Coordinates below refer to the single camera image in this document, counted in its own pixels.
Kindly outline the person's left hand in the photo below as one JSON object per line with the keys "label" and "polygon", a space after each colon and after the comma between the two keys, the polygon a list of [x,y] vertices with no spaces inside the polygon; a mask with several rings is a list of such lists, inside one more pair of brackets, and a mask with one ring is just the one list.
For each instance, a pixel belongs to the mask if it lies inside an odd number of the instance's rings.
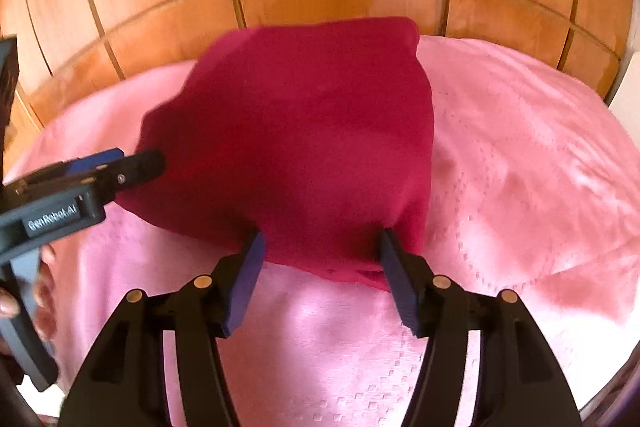
{"label": "person's left hand", "polygon": [[[34,283],[34,298],[36,303],[36,313],[34,317],[35,330],[42,341],[51,341],[56,333],[56,317],[54,303],[54,278],[51,268],[55,264],[56,254],[51,245],[44,245],[40,248],[40,265],[37,280]],[[1,318],[14,319],[17,316],[18,303],[15,298],[1,288]],[[12,355],[6,344],[6,340],[1,337],[1,355]]]}

